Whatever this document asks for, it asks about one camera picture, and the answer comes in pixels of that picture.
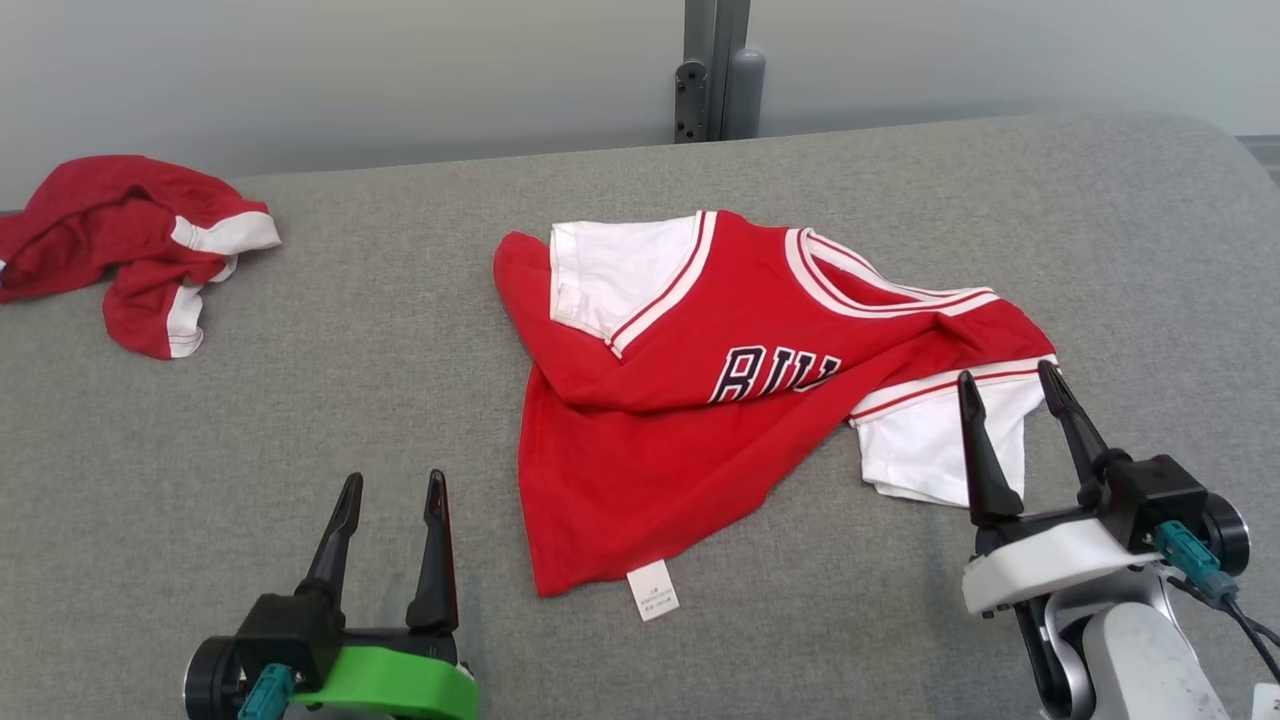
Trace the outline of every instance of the bulls jersey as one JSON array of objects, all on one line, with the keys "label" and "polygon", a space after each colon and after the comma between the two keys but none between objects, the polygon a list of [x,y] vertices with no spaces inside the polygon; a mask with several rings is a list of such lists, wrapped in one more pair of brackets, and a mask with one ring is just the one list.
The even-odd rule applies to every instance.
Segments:
[{"label": "bulls jersey", "polygon": [[512,233],[494,277],[534,359],[518,473],[540,594],[751,512],[846,420],[881,493],[964,505],[965,369],[1021,492],[1023,416],[1053,347],[989,288],[896,284],[812,229],[728,211],[562,223],[549,245]]}]

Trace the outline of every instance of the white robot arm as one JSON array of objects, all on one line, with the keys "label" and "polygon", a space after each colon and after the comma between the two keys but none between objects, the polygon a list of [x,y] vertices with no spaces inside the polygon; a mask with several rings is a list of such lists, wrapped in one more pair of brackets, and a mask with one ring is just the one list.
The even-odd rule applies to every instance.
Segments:
[{"label": "white robot arm", "polygon": [[1012,611],[1044,715],[1070,720],[1228,719],[1169,603],[1172,584],[1230,612],[1280,682],[1235,605],[1249,560],[1240,515],[1169,456],[1135,462],[1107,448],[1062,377],[1039,366],[1080,479],[1075,507],[1023,515],[984,429],[973,378],[960,377],[969,512],[978,528],[963,579],[969,612]]}]

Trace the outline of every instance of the jersey lettering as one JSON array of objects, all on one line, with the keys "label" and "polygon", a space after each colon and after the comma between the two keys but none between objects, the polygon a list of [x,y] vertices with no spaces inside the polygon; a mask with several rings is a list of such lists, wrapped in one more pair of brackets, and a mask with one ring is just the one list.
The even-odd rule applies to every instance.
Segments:
[{"label": "jersey lettering", "polygon": [[[763,369],[765,350],[763,345],[730,348],[724,356],[724,369],[721,370],[719,382],[716,383],[716,392],[708,402],[746,400]],[[773,348],[773,361],[765,375],[768,379],[760,388],[759,396],[788,388],[796,392],[810,391],[829,380],[840,370],[840,357],[824,355],[818,368],[818,377],[806,380],[805,375],[817,361],[818,356],[813,352],[782,346]]]},{"label": "jersey lettering", "polygon": [[832,357],[831,355],[824,355],[822,357],[822,368],[818,369],[818,377],[812,382],[801,383],[796,386],[796,392],[810,391],[822,383],[829,380],[836,370],[840,369],[840,357]]},{"label": "jersey lettering", "polygon": [[782,375],[787,373],[791,366],[791,359],[796,356],[796,351],[790,347],[778,347],[773,351],[773,369],[769,370],[769,382],[764,384],[764,389],[760,395],[769,395],[771,392],[778,389],[778,383],[782,382]]},{"label": "jersey lettering", "polygon": [[745,398],[751,392],[755,375],[760,372],[762,360],[764,360],[764,346],[762,345],[730,350],[724,357],[724,369],[721,372],[721,379],[716,384],[716,392],[712,393],[710,402]]},{"label": "jersey lettering", "polygon": [[805,352],[803,350],[797,352],[796,372],[794,375],[791,375],[791,383],[787,387],[796,386],[801,380],[804,380],[804,377],[809,374],[809,368],[813,368],[813,364],[817,361],[818,356],[814,355],[813,352]]}]

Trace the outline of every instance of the white label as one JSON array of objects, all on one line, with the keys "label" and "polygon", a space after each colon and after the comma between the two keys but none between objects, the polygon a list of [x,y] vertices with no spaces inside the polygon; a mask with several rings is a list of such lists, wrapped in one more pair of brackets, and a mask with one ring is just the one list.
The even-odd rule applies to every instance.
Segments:
[{"label": "white label", "polygon": [[1280,720],[1280,685],[1271,683],[1253,685],[1252,720]]},{"label": "white label", "polygon": [[645,623],[680,607],[676,588],[672,587],[671,575],[667,574],[666,560],[627,573],[627,582],[631,583],[631,594],[636,598],[640,619]]}]

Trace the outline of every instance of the gray couch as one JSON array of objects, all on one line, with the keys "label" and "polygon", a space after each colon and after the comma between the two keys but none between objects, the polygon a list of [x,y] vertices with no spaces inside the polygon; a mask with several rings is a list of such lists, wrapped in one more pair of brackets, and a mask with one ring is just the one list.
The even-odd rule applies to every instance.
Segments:
[{"label": "gray couch", "polygon": [[[727,208],[813,225],[922,287],[1038,322],[1102,433],[1170,452],[1248,514],[1242,602],[1280,625],[1280,193],[1230,137],[1164,115],[1005,118],[239,181],[284,245],[206,291],[204,347],[111,342],[101,288],[0,307],[0,717],[182,717],[206,635],[293,588],[351,470],[344,609],[396,624],[428,470],[451,479],[462,628],[489,719],[1029,719],[1014,619],[964,612],[963,511],[878,496],[837,429],[764,506],[626,583],[534,594],[516,489],[529,357],[493,288],[511,229]],[[1029,506],[1070,502],[1029,421]],[[1234,714],[1265,669],[1179,601]]]}]

